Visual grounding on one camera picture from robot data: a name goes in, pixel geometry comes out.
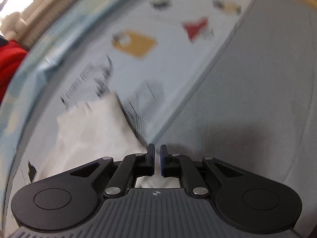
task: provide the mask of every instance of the red object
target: red object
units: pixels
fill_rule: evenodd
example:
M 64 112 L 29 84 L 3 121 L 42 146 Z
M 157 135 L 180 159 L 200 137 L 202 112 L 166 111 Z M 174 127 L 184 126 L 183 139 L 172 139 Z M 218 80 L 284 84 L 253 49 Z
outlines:
M 208 18 L 203 17 L 198 22 L 185 22 L 183 28 L 187 31 L 189 40 L 192 42 L 198 35 L 201 29 L 208 27 Z
M 0 47 L 0 103 L 15 71 L 27 53 L 16 41 L 10 41 L 9 44 Z

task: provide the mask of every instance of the sticker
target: sticker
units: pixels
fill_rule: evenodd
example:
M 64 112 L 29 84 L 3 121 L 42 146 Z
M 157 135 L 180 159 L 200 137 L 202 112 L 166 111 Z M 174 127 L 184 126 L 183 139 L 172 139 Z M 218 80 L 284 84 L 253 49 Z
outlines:
M 241 6 L 231 1 L 213 0 L 213 6 L 227 15 L 240 15 Z
M 172 6 L 171 0 L 151 1 L 150 4 L 156 10 L 166 10 Z
M 184 22 L 183 28 L 186 30 L 190 42 L 193 42 L 200 35 L 203 39 L 214 36 L 214 30 L 208 27 L 207 17 L 202 17 L 198 22 Z
M 144 57 L 155 45 L 156 39 L 134 31 L 121 31 L 113 35 L 115 49 L 137 58 Z

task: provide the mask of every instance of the logo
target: logo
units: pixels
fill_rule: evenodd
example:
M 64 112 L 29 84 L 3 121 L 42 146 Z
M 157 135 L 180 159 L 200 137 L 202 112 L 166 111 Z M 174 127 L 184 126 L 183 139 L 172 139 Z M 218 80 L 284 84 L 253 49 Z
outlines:
M 159 192 L 159 191 L 154 191 L 154 192 L 152 192 L 152 194 L 153 194 L 154 196 L 159 196 L 159 195 L 161 195 L 162 193 Z

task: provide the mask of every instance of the screw head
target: screw head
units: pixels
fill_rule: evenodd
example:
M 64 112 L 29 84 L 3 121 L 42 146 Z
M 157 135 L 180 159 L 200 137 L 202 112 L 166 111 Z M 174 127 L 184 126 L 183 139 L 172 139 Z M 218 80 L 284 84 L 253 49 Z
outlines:
M 117 195 L 121 192 L 119 187 L 109 187 L 105 190 L 108 195 Z
M 208 193 L 208 190 L 205 187 L 196 187 L 193 189 L 193 193 L 196 195 L 205 195 Z

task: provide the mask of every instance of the black printed pattern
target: black printed pattern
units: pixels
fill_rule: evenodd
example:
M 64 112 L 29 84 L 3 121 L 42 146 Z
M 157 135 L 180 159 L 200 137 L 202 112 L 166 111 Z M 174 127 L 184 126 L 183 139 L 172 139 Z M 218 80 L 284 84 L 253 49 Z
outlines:
M 75 92 L 81 86 L 81 84 L 84 83 L 88 79 L 89 75 L 94 70 L 95 70 L 95 68 L 93 67 L 93 65 L 91 63 L 89 63 L 81 71 L 81 73 L 79 74 L 78 78 L 76 78 L 76 80 L 70 85 L 70 87 L 65 92 L 62 93 L 61 101 L 65 105 L 66 109 L 69 106 L 69 100 L 71 99 L 71 97 L 75 94 Z
M 136 91 L 123 102 L 123 110 L 135 130 L 143 136 L 147 127 L 164 101 L 164 91 L 158 82 L 144 81 Z
M 109 95 L 110 90 L 108 87 L 109 80 L 112 76 L 112 73 L 114 71 L 112 61 L 110 60 L 109 56 L 107 56 L 108 61 L 109 61 L 109 66 L 100 66 L 102 69 L 102 75 L 103 78 L 94 78 L 94 81 L 97 83 L 97 91 L 96 94 L 98 95 L 99 98 L 103 97 L 104 95 Z

